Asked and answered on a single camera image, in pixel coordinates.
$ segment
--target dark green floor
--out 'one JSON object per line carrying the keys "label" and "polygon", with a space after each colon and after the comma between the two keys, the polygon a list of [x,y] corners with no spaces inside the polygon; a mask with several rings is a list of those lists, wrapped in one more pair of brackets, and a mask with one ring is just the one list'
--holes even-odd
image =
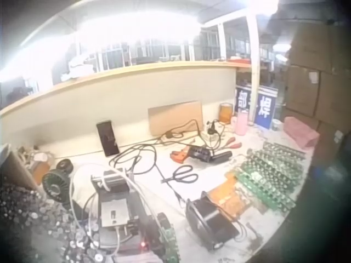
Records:
{"label": "dark green floor", "polygon": [[311,171],[296,207],[250,263],[315,262],[326,253],[351,208],[350,161],[340,157],[319,175]]}

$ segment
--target blue sign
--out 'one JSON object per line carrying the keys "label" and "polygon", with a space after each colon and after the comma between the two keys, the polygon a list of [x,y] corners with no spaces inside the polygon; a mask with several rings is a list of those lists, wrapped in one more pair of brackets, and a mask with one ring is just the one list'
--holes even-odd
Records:
{"label": "blue sign", "polygon": [[[274,117],[275,103],[278,96],[278,90],[275,88],[260,86],[258,89],[258,98],[256,105],[255,124],[270,128]],[[235,112],[238,109],[250,110],[251,104],[251,86],[236,86],[236,103]]]}

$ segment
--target wooden trim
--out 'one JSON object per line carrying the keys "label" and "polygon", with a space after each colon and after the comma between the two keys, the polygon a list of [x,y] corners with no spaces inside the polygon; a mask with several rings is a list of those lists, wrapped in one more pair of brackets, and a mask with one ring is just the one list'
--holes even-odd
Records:
{"label": "wooden trim", "polygon": [[86,77],[78,79],[72,79],[58,85],[55,85],[52,89],[45,92],[39,92],[27,96],[0,111],[0,116],[5,115],[23,107],[27,104],[33,103],[37,100],[44,99],[48,96],[64,92],[67,89],[73,89],[81,87],[82,85],[103,81],[108,78],[120,78],[127,75],[142,74],[148,72],[160,72],[168,70],[182,70],[187,68],[245,68],[250,69],[250,64],[233,63],[233,62],[211,62],[211,61],[177,61],[177,62],[163,62],[163,63],[152,63],[145,65],[137,65],[131,67],[116,68],[114,70],[104,71],[95,73]]}

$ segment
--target phone screen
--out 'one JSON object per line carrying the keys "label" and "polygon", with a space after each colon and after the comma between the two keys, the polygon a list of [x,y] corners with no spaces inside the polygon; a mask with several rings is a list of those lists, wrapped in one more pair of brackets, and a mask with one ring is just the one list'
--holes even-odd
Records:
{"label": "phone screen", "polygon": [[120,150],[117,146],[111,121],[98,123],[97,128],[105,156],[108,157],[119,154]]}

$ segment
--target pink block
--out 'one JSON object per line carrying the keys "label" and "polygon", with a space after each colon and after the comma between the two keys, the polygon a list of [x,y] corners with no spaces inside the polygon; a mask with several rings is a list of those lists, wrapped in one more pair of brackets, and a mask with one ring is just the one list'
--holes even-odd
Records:
{"label": "pink block", "polygon": [[295,117],[286,117],[284,119],[284,131],[302,149],[315,147],[319,140],[318,132]]}

